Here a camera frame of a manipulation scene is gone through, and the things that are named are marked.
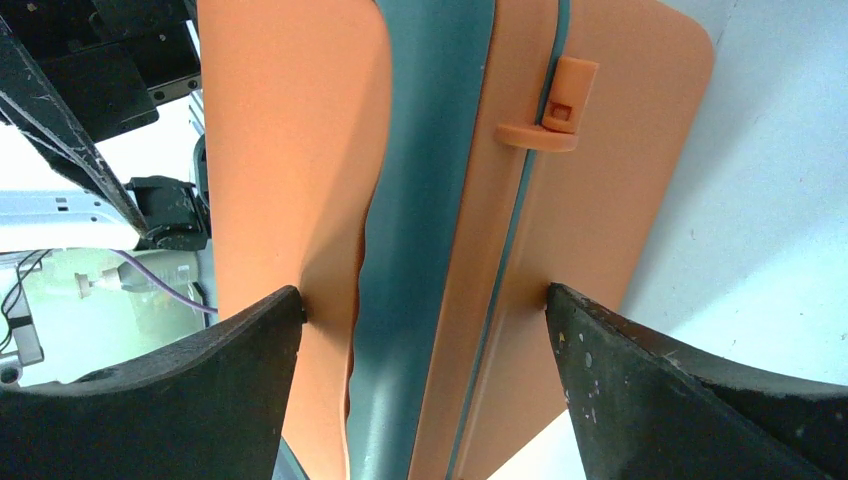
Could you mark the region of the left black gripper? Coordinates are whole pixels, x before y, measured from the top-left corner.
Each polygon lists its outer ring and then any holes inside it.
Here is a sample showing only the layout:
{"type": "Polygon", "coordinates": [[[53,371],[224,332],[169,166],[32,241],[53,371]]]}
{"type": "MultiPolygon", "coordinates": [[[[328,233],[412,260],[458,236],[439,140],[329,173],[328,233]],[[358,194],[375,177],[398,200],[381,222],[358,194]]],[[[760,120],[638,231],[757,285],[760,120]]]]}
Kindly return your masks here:
{"type": "Polygon", "coordinates": [[[202,86],[194,1],[4,1],[1,113],[141,236],[144,215],[95,146],[202,86]]]}

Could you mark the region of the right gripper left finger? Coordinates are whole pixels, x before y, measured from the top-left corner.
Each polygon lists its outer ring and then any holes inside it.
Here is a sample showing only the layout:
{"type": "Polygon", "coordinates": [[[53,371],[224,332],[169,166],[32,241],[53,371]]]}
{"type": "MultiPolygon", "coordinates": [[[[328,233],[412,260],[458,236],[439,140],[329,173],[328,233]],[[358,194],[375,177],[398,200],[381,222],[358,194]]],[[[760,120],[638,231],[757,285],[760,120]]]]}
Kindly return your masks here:
{"type": "Polygon", "coordinates": [[[1,390],[5,479],[269,479],[305,324],[283,287],[70,382],[1,390]]]}

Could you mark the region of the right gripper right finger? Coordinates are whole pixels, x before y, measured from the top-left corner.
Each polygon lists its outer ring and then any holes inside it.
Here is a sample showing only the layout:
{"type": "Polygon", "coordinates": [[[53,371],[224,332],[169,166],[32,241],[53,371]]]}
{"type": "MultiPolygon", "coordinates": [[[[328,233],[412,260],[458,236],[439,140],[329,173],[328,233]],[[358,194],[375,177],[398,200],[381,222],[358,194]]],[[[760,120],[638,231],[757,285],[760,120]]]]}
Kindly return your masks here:
{"type": "Polygon", "coordinates": [[[546,325],[590,479],[843,479],[847,389],[737,363],[559,283],[546,325]]]}

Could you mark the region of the orange medicine kit box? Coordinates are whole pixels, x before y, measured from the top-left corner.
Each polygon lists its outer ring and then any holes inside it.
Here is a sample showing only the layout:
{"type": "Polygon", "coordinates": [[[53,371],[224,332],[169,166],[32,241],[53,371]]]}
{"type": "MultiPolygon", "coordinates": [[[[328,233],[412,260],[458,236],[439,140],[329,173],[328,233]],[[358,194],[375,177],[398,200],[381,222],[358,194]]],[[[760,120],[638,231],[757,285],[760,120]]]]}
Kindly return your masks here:
{"type": "MultiPolygon", "coordinates": [[[[282,437],[333,461],[391,122],[380,2],[198,5],[218,306],[297,287],[307,323],[282,437]]],[[[534,159],[447,479],[490,477],[565,410],[548,286],[621,304],[712,73],[710,35],[666,1],[567,2],[539,122],[496,129],[534,159]]]]}

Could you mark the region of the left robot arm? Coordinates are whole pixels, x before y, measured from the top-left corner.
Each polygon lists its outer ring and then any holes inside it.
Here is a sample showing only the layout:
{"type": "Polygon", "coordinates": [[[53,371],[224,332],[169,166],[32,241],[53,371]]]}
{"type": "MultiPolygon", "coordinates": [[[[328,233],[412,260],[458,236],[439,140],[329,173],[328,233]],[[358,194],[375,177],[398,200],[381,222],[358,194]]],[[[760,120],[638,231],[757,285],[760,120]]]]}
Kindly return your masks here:
{"type": "Polygon", "coordinates": [[[5,1],[1,123],[66,191],[5,191],[3,251],[202,250],[208,182],[118,178],[98,143],[153,124],[202,88],[193,1],[5,1]]]}

